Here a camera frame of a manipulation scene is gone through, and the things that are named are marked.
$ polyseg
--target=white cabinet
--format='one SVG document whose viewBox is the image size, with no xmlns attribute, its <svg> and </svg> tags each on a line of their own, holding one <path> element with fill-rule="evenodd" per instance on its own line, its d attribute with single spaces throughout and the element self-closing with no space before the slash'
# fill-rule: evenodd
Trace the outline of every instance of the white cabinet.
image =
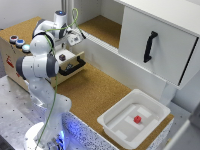
<svg viewBox="0 0 200 150">
<path fill-rule="evenodd" d="M 152 31 L 158 35 L 149 39 Z M 119 53 L 175 85 L 182 80 L 196 41 L 189 33 L 125 7 Z M 147 62 L 145 53 L 151 57 Z"/>
</svg>

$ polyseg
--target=cabinet door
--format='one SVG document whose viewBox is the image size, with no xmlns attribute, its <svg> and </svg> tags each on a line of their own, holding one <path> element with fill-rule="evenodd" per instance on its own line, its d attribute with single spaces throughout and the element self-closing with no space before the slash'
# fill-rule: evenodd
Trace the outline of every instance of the cabinet door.
<svg viewBox="0 0 200 150">
<path fill-rule="evenodd" d="M 152 31 L 151 60 L 144 63 Z M 125 8 L 119 53 L 154 74 L 178 85 L 196 42 L 196 37 L 166 23 Z"/>
</svg>

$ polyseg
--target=gray floor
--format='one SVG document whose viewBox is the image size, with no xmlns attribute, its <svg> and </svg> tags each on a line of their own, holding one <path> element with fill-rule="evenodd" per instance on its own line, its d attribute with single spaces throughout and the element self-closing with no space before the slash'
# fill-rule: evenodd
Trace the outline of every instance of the gray floor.
<svg viewBox="0 0 200 150">
<path fill-rule="evenodd" d="M 4 69 L 4 65 L 3 65 L 3 60 L 1 58 L 1 52 L 0 52 L 0 78 L 5 76 L 5 69 Z"/>
</svg>

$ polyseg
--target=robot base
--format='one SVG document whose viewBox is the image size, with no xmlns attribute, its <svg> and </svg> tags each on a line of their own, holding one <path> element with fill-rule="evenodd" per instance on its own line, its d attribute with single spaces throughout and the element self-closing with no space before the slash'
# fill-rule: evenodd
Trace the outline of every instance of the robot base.
<svg viewBox="0 0 200 150">
<path fill-rule="evenodd" d="M 44 125 L 43 122 L 35 124 L 26 132 L 25 138 L 24 138 L 24 150 L 35 150 L 38 141 L 35 141 L 34 138 L 36 137 L 40 129 L 43 127 L 43 125 Z M 67 145 L 69 144 L 69 139 L 66 140 L 65 138 L 64 143 L 65 143 L 64 147 L 66 147 L 66 144 Z M 39 144 L 36 150 L 49 150 L 49 147 L 47 145 L 44 146 L 44 145 Z"/>
</svg>

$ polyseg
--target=black handle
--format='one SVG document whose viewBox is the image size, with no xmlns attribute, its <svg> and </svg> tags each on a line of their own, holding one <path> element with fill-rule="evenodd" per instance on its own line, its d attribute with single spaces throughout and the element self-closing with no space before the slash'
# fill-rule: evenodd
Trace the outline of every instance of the black handle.
<svg viewBox="0 0 200 150">
<path fill-rule="evenodd" d="M 67 71 L 62 70 L 61 67 L 59 67 L 59 73 L 63 76 L 68 76 L 86 64 L 86 62 L 82 60 L 80 56 L 77 57 L 77 61 L 79 62 L 79 64 L 74 66 L 73 68 L 68 69 Z"/>
<path fill-rule="evenodd" d="M 151 35 L 149 36 L 149 39 L 147 41 L 147 46 L 146 46 L 146 50 L 144 54 L 144 63 L 147 63 L 152 58 L 149 54 L 151 52 L 152 41 L 157 36 L 158 36 L 158 33 L 154 31 L 151 32 Z"/>
</svg>

